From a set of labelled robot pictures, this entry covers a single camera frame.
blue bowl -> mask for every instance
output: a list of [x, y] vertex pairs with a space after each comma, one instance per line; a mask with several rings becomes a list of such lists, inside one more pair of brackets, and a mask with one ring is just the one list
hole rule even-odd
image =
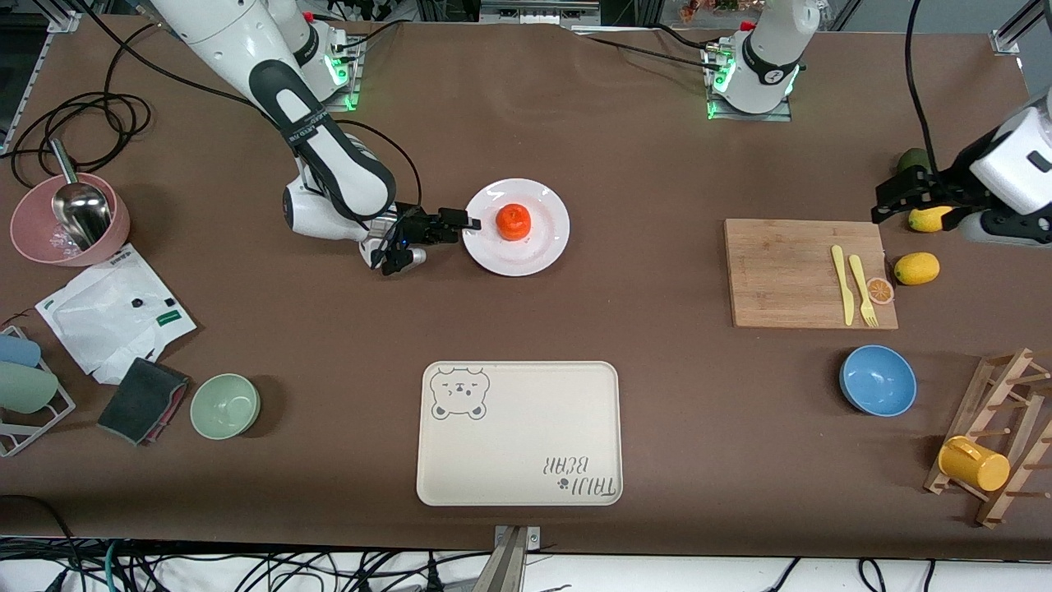
[[844, 361], [841, 390], [858, 411], [894, 417], [913, 405], [917, 380], [910, 365], [894, 350], [863, 346]]

orange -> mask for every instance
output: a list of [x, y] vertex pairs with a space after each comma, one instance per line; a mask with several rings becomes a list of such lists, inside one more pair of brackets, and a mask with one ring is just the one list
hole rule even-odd
[[891, 287], [891, 282], [883, 277], [873, 277], [866, 282], [866, 289], [869, 290], [869, 300], [874, 305], [887, 305], [895, 298], [895, 290]]
[[526, 238], [530, 229], [529, 209], [519, 203], [509, 203], [497, 212], [497, 231], [504, 240]]

bear illustration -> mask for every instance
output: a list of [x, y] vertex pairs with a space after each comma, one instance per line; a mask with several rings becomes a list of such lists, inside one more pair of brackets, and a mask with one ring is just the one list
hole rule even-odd
[[431, 377], [431, 394], [434, 395], [431, 415], [436, 420], [445, 420], [450, 414], [482, 420], [486, 415], [488, 390], [489, 376], [481, 368], [474, 372], [466, 368], [439, 369]]

yellow cup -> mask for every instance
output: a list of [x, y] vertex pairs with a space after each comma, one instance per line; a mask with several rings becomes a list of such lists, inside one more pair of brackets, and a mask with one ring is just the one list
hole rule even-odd
[[938, 451], [938, 470], [983, 491], [994, 491], [1008, 481], [1011, 466], [1003, 454], [965, 436], [953, 436]]

pink bowl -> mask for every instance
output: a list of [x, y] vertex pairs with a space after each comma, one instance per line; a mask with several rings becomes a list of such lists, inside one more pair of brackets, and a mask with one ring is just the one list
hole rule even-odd
[[117, 252], [127, 241], [132, 220], [127, 207], [114, 187], [95, 175], [79, 172], [83, 183], [102, 190], [112, 212], [109, 227], [102, 238], [80, 254], [67, 257], [52, 244], [52, 234], [58, 220], [52, 210], [52, 198], [65, 184], [64, 177], [52, 177], [29, 189], [11, 217], [11, 242], [23, 257], [38, 263], [66, 267], [86, 267], [101, 263]]

